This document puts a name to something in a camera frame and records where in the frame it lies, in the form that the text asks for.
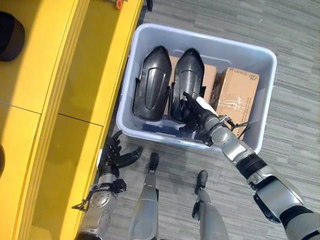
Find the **black object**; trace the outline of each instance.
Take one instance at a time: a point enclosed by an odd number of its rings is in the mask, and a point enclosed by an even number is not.
[[[280,223],[280,220],[270,211],[257,194],[253,195],[253,199],[268,220],[278,224]]]
[[[318,236],[318,235],[320,235],[320,232],[319,232],[318,230],[316,230],[316,231],[308,234],[307,236],[305,236],[305,237],[302,238],[301,240],[309,240],[309,239],[311,239],[312,237]]]
[[[248,179],[259,169],[263,168],[267,164],[257,154],[253,153],[246,156],[235,166],[245,179]]]
[[[101,238],[87,232],[79,232],[74,240],[101,240]]]
[[[152,12],[153,6],[154,6],[153,0],[146,0],[146,7],[148,8],[149,12]]]
[[[284,227],[287,229],[288,223],[298,215],[301,214],[312,214],[313,212],[304,206],[292,206],[285,210],[283,213],[280,214],[280,220]]]
[[[150,160],[149,160],[149,169],[148,172],[150,171],[156,171],[157,167],[159,164],[159,155],[156,152],[151,153],[150,155]]]
[[[183,93],[188,93],[194,99],[203,97],[206,90],[202,86],[204,72],[204,63],[194,48],[185,51],[177,62],[169,101],[169,117],[175,122],[189,122],[190,110]]]
[[[101,153],[100,162],[98,164],[99,178],[105,174],[113,174],[117,179],[112,183],[106,182],[93,185],[86,198],[83,199],[81,203],[72,206],[72,209],[77,209],[86,212],[88,210],[88,206],[86,208],[86,205],[89,202],[92,195],[96,192],[109,191],[115,194],[119,194],[127,190],[127,185],[125,181],[119,178],[119,169],[135,163],[141,156],[143,148],[140,146],[131,153],[120,155],[120,150],[122,147],[120,146],[120,140],[118,138],[121,134],[122,131],[120,130],[116,132],[107,141],[105,141]]]
[[[9,13],[0,11],[0,61],[11,61],[21,52],[25,43],[25,29]]]
[[[132,111],[148,121],[159,121],[170,93],[171,62],[168,51],[157,46],[145,59],[140,79],[136,79]]]
[[[101,177],[104,174],[111,173],[117,178],[119,177],[119,169],[129,166],[135,163],[143,152],[143,148],[140,146],[136,150],[120,155],[120,140],[119,136],[122,131],[116,132],[111,138],[105,141],[101,159],[98,164],[98,176]]]
[[[193,209],[192,209],[192,213],[191,213],[192,218],[197,221],[200,221],[200,215],[199,215],[200,203],[201,202],[198,201],[193,205]]]
[[[201,140],[204,144],[210,147],[213,142],[209,136],[209,132],[205,128],[205,121],[207,118],[215,116],[214,113],[204,109],[195,99],[190,96],[190,94],[183,92],[183,95],[186,98],[185,104],[188,106],[189,117],[186,125],[180,127],[179,131],[182,133],[193,133],[196,131],[196,139]],[[227,127],[224,123],[219,124],[223,127]]]
[[[5,169],[5,150],[4,148],[0,145],[0,177],[2,173],[4,172]]]
[[[194,193],[196,195],[198,195],[200,188],[204,189],[206,187],[207,180],[208,180],[208,172],[206,170],[202,170],[201,172],[199,172],[196,178],[196,186],[194,190]]]

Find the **gray carpet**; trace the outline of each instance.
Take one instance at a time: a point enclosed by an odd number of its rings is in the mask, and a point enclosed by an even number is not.
[[[276,54],[275,87],[259,155],[301,191],[308,208],[318,212],[319,6],[318,0],[154,0],[153,12],[144,16],[145,23],[254,44]],[[110,134],[116,130],[113,124]],[[138,162],[120,170],[127,191],[118,198],[109,239],[128,239],[153,151],[160,155],[159,239],[199,239],[199,225],[191,212],[196,177],[202,169],[209,173],[207,190],[231,240],[286,239],[283,227],[264,217],[253,200],[254,192],[222,155],[124,135],[120,139],[124,153],[138,146],[144,147],[144,153]]]

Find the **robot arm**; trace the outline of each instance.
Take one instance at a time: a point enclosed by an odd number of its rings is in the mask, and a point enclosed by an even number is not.
[[[301,193],[238,139],[203,99],[185,96],[198,116],[197,123],[256,191],[254,201],[267,219],[282,223],[289,240],[319,240],[320,215],[305,207]]]

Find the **orange object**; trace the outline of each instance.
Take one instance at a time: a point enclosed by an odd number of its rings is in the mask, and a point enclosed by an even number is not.
[[[117,8],[117,9],[122,9],[122,6],[124,5],[124,2],[123,2],[123,0],[116,0],[115,1],[115,7]]]

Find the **black plastic guard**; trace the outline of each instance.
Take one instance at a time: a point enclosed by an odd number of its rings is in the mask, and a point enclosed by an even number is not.
[[[189,110],[184,92],[192,98],[203,97],[206,87],[202,86],[205,66],[197,50],[184,52],[175,67],[174,82],[171,84],[169,117],[178,123],[189,121]]]
[[[168,51],[157,46],[145,59],[140,79],[136,79],[132,111],[139,118],[159,121],[166,108],[171,62]]]

